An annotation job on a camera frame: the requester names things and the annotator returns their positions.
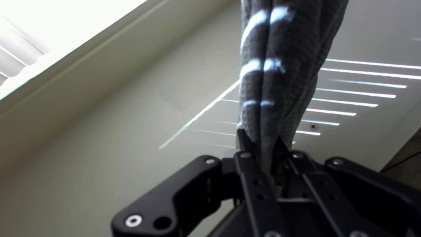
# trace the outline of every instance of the screw hole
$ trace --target screw hole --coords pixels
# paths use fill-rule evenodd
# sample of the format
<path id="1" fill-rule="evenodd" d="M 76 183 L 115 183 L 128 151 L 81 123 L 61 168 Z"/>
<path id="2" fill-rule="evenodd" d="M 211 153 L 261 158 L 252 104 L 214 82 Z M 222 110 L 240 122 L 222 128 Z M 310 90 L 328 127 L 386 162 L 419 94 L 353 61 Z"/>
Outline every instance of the screw hole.
<path id="1" fill-rule="evenodd" d="M 266 201 L 268 197 L 266 197 L 266 195 L 262 195 L 262 194 L 258 194 L 258 199 L 260 199 L 260 201 Z"/>
<path id="2" fill-rule="evenodd" d="M 254 181 L 253 181 L 253 185 L 256 185 L 256 186 L 261 186 L 261 185 L 262 185 L 262 182 L 261 182 L 261 181 L 258 181 L 258 180 L 254 180 Z"/>
<path id="3" fill-rule="evenodd" d="M 340 198 L 337 195 L 329 195 L 331 201 L 339 201 Z"/>
<path id="4" fill-rule="evenodd" d="M 172 219 L 162 216 L 154 222 L 157 230 L 168 230 L 172 226 Z"/>

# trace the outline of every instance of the gray fabric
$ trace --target gray fabric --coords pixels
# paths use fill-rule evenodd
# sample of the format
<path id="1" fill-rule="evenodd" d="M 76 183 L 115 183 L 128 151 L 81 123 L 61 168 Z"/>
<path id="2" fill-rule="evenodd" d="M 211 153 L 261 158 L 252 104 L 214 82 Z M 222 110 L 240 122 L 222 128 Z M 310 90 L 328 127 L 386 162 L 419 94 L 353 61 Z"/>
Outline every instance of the gray fabric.
<path id="1" fill-rule="evenodd" d="M 240 128 L 257 144 L 266 173 L 275 141 L 281 137 L 291 148 L 347 6 L 348 0 L 243 2 Z M 247 74 L 256 66 L 251 62 L 261 65 Z"/>

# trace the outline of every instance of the black mount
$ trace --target black mount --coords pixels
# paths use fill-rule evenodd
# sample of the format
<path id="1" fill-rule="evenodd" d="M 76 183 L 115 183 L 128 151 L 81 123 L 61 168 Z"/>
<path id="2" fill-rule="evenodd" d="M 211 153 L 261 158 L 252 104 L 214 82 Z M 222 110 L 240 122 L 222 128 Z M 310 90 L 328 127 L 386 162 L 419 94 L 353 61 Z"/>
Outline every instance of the black mount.
<path id="1" fill-rule="evenodd" d="M 229 199 L 235 210 L 210 237 L 421 237 L 421 193 L 345 158 L 322 166 L 282 143 L 277 191 L 244 136 L 233 158 L 199 157 L 116 215 L 114 237 L 185 237 Z"/>

